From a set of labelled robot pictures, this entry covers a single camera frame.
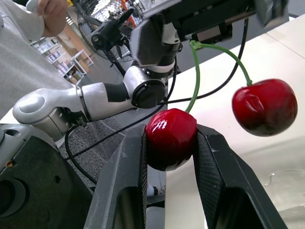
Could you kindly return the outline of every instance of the red cherry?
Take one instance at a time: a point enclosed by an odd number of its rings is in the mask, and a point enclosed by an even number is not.
[[[236,120],[256,136],[272,136],[286,130],[295,120],[297,101],[283,80],[269,79],[235,92],[232,109]]]
[[[196,143],[197,121],[174,108],[155,114],[145,132],[147,163],[155,169],[170,171],[190,159]]]

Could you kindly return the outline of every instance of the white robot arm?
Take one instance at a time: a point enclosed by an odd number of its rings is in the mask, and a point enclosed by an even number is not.
[[[15,104],[13,115],[18,122],[41,129],[57,141],[73,123],[104,119],[135,107],[152,108],[164,96],[164,78],[153,79],[146,69],[132,66],[121,84],[36,90]]]

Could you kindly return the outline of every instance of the black cable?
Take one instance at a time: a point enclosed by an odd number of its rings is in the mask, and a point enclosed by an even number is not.
[[[240,46],[240,50],[239,50],[239,53],[238,53],[238,58],[239,59],[241,59],[241,57],[243,55],[243,52],[244,52],[244,46],[245,46],[245,43],[246,43],[247,32],[248,32],[248,22],[249,22],[248,18],[244,20],[243,39],[242,39],[242,44]],[[221,90],[224,86],[226,86],[230,82],[230,80],[234,76],[237,68],[238,68],[238,63],[236,62],[235,65],[234,65],[234,68],[233,68],[233,70],[231,72],[231,74],[229,75],[229,77],[219,87],[215,88],[214,90],[212,90],[212,91],[210,91],[210,92],[208,92],[206,94],[198,96],[197,99],[202,99],[202,98],[208,97],[208,96],[218,92],[219,90]],[[191,99],[192,98],[185,98],[185,99],[177,99],[177,100],[172,100],[172,101],[164,101],[162,103],[159,103],[159,105],[186,102],[186,101],[190,101]]]
[[[73,164],[75,165],[75,167],[77,167],[77,169],[83,173],[90,181],[92,181],[92,183],[94,183],[95,185],[97,184],[96,180],[91,177],[81,166],[80,164],[78,164],[78,162],[75,160],[75,158],[73,157],[73,154],[71,153],[70,147],[69,147],[69,135],[70,133],[77,128],[78,125],[73,126],[70,130],[68,130],[66,136],[65,136],[65,146],[66,146],[66,151],[69,155],[69,158],[71,159],[71,161],[73,162]]]
[[[171,89],[170,89],[170,91],[169,91],[167,97],[164,99],[164,101],[168,101],[169,98],[171,97],[172,93],[173,93],[173,89],[174,89],[174,87],[175,87],[175,82],[176,82],[176,76],[177,76],[177,58],[175,57],[175,65],[174,65],[174,72],[173,72],[173,83],[172,83]],[[68,158],[65,158],[65,159],[66,159],[66,160],[69,160],[69,159],[72,160],[72,159],[73,159],[73,160],[75,161],[74,157],[79,156],[79,155],[81,155],[82,153],[84,153],[84,152],[86,152],[86,151],[92,149],[93,147],[97,146],[97,145],[100,144],[101,142],[103,142],[103,141],[107,140],[108,138],[110,138],[110,137],[112,137],[112,136],[118,134],[119,132],[124,131],[124,130],[128,129],[129,127],[132,127],[133,125],[136,125],[136,124],[138,124],[138,123],[144,121],[145,119],[147,119],[147,118],[153,116],[155,113],[157,113],[158,111],[160,111],[160,110],[162,109],[162,107],[164,107],[164,106],[165,106],[165,104],[160,105],[156,110],[154,110],[153,112],[151,112],[149,115],[147,115],[147,116],[141,118],[140,120],[138,120],[138,121],[136,121],[136,122],[134,122],[134,123],[131,123],[131,124],[127,125],[126,127],[121,128],[120,130],[117,130],[117,131],[115,131],[115,132],[109,134],[108,136],[104,137],[103,139],[101,139],[100,141],[94,143],[93,145],[91,145],[91,146],[89,146],[89,147],[83,149],[82,151],[80,151],[80,152],[78,152],[78,153],[76,153],[76,154],[74,154],[74,155],[71,155],[71,156],[69,155],[69,157],[68,157]],[[67,140],[68,137],[67,137],[67,136],[68,136],[68,135],[66,135],[66,137],[65,137],[66,149],[69,148],[69,144],[67,144],[67,142],[68,142],[68,140]]]

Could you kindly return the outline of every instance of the white sleeve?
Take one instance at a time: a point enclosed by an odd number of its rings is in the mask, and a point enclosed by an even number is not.
[[[7,6],[14,15],[13,19],[19,26],[28,40],[37,41],[42,37],[44,32],[44,19],[36,13],[31,13],[24,6],[6,0]]]

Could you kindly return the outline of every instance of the gray carpet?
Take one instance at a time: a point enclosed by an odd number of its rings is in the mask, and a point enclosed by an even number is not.
[[[86,127],[80,126],[70,134],[69,146],[71,152],[76,154],[112,132],[119,130],[121,127],[122,126],[117,122],[117,120],[112,117],[88,123]],[[120,134],[114,135],[91,150],[79,155],[76,157],[77,162],[93,178],[98,180],[101,168],[105,165],[116,148],[119,146],[124,138],[124,134],[125,132],[121,132]],[[60,152],[64,158],[68,156],[64,144],[60,147]],[[78,169],[76,169],[70,160],[69,163],[72,165],[84,183],[90,187],[94,186],[94,184],[88,178],[86,178]]]

